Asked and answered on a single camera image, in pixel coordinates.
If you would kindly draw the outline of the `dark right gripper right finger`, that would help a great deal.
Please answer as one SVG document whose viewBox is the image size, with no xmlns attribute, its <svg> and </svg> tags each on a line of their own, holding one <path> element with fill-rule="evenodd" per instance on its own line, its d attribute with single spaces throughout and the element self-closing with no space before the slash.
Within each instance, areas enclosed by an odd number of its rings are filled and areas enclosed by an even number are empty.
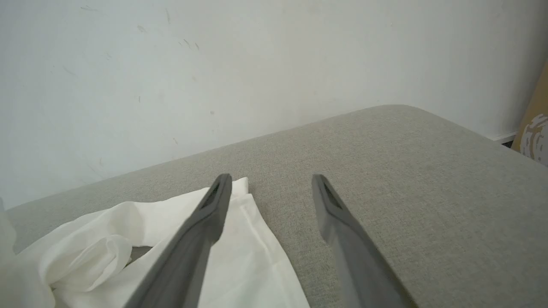
<svg viewBox="0 0 548 308">
<path fill-rule="evenodd" d="M 416 308 L 409 291 L 329 180 L 315 174 L 311 185 L 319 231 L 334 254 L 346 306 Z"/>
</svg>

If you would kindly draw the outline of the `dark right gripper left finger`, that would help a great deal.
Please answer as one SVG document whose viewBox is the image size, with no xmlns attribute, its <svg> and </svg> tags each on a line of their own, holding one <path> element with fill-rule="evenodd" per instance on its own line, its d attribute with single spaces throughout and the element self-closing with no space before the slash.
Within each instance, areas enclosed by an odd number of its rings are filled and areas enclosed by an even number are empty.
<svg viewBox="0 0 548 308">
<path fill-rule="evenodd" d="M 221 238 L 232 192 L 220 174 L 126 302 L 127 308 L 196 308 L 211 248 Z"/>
</svg>

